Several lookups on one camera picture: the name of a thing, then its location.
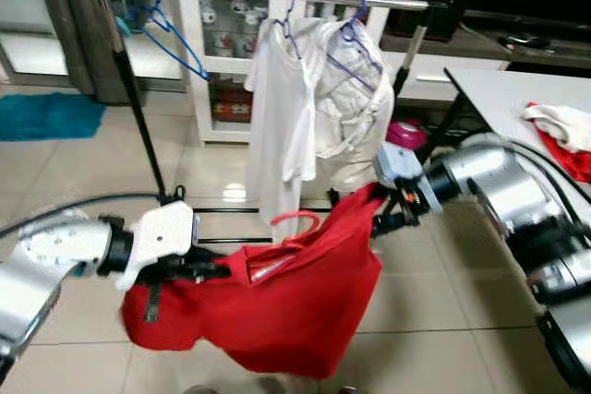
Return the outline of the small black device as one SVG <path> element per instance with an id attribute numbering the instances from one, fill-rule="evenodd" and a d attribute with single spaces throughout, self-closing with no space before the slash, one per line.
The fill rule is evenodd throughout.
<path id="1" fill-rule="evenodd" d="M 502 45 L 506 51 L 545 51 L 553 52 L 552 44 L 548 37 L 539 36 L 536 34 L 506 34 L 498 37 L 498 44 Z"/>

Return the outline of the red shirt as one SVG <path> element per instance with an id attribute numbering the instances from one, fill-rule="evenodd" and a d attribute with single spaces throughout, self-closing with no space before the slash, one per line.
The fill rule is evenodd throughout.
<path id="1" fill-rule="evenodd" d="M 379 184 L 360 187 L 302 233 L 216 257 L 212 279 L 134 285 L 124 330 L 148 351 L 206 340 L 253 372 L 333 376 L 379 281 L 370 235 L 384 197 Z"/>

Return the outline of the cream white jacket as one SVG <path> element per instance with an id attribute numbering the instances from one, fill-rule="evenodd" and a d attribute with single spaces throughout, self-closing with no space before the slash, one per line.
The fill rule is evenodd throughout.
<path id="1" fill-rule="evenodd" d="M 376 93 L 331 66 L 326 58 L 326 48 L 330 44 L 333 56 L 343 64 L 351 65 L 360 57 L 355 49 L 346 48 L 339 37 L 344 22 L 303 18 L 298 36 L 308 45 L 304 61 L 308 62 L 311 73 L 314 154 L 318 171 L 328 175 L 332 190 L 351 193 L 375 179 L 373 162 L 385 140 L 395 104 L 392 75 L 396 74 L 396 69 L 385 64 L 380 48 L 363 29 L 358 29 L 358 37 L 384 66 L 384 72 L 372 72 L 364 60 L 352 69 L 375 86 Z"/>

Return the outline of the purple plastic hanger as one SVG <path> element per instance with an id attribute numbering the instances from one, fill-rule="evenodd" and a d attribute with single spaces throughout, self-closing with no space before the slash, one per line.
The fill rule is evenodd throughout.
<path id="1" fill-rule="evenodd" d="M 353 78 L 354 81 L 357 81 L 359 85 L 362 85 L 368 90 L 372 91 L 372 93 L 376 93 L 377 88 L 371 85 L 370 82 L 367 82 L 367 79 L 362 77 L 362 75 L 358 75 L 354 69 L 352 69 L 353 65 L 357 65 L 359 61 L 366 61 L 369 66 L 371 66 L 372 72 L 376 73 L 383 73 L 384 66 L 375 60 L 375 57 L 371 55 L 371 52 L 368 50 L 368 47 L 362 40 L 358 37 L 358 27 L 360 24 L 360 18 L 366 15 L 368 12 L 368 0 L 360 0 L 360 7 L 355 13 L 345 13 L 348 17 L 346 22 L 339 30 L 339 40 L 345 44 L 346 48 L 355 49 L 360 53 L 360 57 L 357 58 L 351 65 L 343 64 L 343 62 L 339 61 L 338 58 L 333 56 L 332 49 L 333 45 L 330 44 L 328 48 L 326 48 L 326 58 L 328 58 L 329 64 L 331 66 L 336 66 L 337 69 L 342 70 L 345 74 L 349 75 L 350 78 Z"/>
<path id="2" fill-rule="evenodd" d="M 280 21 L 280 27 L 282 27 L 283 36 L 285 39 L 288 40 L 291 44 L 291 48 L 293 53 L 295 53 L 296 60 L 301 60 L 301 52 L 299 49 L 298 42 L 296 42 L 296 37 L 293 35 L 293 27 L 292 27 L 292 11 L 295 9 L 295 2 L 296 0 L 290 0 L 288 2 L 288 6 L 286 11 L 284 11 L 284 18 Z"/>

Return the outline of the white table black frame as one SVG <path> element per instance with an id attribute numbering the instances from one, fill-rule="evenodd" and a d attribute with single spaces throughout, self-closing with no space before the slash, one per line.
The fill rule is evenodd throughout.
<path id="1" fill-rule="evenodd" d="M 457 90 L 467 99 L 491 131 L 503 139 L 532 146 L 548 155 L 536 126 L 521 119 L 529 102 L 562 104 L 583 112 L 591 111 L 591 80 L 524 72 L 475 68 L 447 68 Z"/>

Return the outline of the pink round object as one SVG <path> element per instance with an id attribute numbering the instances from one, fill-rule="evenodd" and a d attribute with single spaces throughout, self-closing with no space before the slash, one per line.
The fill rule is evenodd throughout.
<path id="1" fill-rule="evenodd" d="M 392 121 L 387 127 L 387 136 L 385 140 L 389 144 L 405 149 L 418 149 L 425 145 L 429 137 L 426 128 L 421 125 L 417 119 Z"/>

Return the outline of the dark grey curtain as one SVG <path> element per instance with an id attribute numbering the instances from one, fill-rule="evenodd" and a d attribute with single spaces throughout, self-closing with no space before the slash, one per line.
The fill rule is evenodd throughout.
<path id="1" fill-rule="evenodd" d="M 139 83 L 110 0 L 45 0 L 67 77 L 81 94 L 110 106 L 130 106 Z"/>

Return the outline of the white crumpled cloth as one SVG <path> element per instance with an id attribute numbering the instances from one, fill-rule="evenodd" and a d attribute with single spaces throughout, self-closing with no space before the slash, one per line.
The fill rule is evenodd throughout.
<path id="1" fill-rule="evenodd" d="M 529 102 L 521 117 L 552 137 L 567 152 L 588 152 L 591 142 L 591 114 L 561 104 Z"/>

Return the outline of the red plastic hanger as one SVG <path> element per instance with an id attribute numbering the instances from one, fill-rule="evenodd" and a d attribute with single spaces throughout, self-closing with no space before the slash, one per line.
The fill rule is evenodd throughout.
<path id="1" fill-rule="evenodd" d="M 246 259 L 247 278 L 250 283 L 263 281 L 274 271 L 278 271 L 284 264 L 291 262 L 296 257 L 296 252 L 304 250 L 303 241 L 308 235 L 320 229 L 322 217 L 316 211 L 291 211 L 271 218 L 269 226 L 272 233 L 283 233 L 284 226 L 289 221 L 295 221 L 295 227 L 299 228 L 299 220 L 309 220 L 309 226 L 301 231 L 296 231 L 284 237 L 282 241 L 263 246 L 253 245 L 258 252 L 249 252 Z"/>

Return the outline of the red patterned box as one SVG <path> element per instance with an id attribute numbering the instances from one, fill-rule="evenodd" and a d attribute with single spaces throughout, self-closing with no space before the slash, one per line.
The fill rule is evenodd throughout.
<path id="1" fill-rule="evenodd" d="M 244 123 L 252 120 L 252 94 L 248 90 L 211 90 L 212 120 L 220 123 Z"/>

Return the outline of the white shirt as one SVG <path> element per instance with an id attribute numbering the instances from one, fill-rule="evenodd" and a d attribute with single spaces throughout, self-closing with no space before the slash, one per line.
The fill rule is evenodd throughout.
<path id="1" fill-rule="evenodd" d="M 263 22 L 247 77 L 252 93 L 245 187 L 265 222 L 300 208 L 305 184 L 317 178 L 313 153 L 311 69 L 304 61 L 308 45 L 298 36 L 301 19 L 293 18 L 293 35 L 301 60 L 283 36 L 279 21 Z M 275 238 L 295 233 L 289 221 Z"/>

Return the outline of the white television console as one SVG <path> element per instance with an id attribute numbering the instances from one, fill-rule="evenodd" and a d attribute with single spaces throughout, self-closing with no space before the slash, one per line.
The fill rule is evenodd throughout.
<path id="1" fill-rule="evenodd" d="M 553 52 L 506 51 L 498 44 L 498 37 L 506 34 L 548 37 Z M 510 72 L 590 78 L 591 29 L 587 24 L 569 21 L 468 10 L 454 23 L 436 18 L 418 55 L 491 62 Z"/>

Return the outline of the teal floor rug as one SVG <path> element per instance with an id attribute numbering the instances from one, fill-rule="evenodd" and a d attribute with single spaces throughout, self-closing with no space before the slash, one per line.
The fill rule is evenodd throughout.
<path id="1" fill-rule="evenodd" d="M 90 139 L 106 108 L 83 94 L 0 96 L 0 142 Z"/>

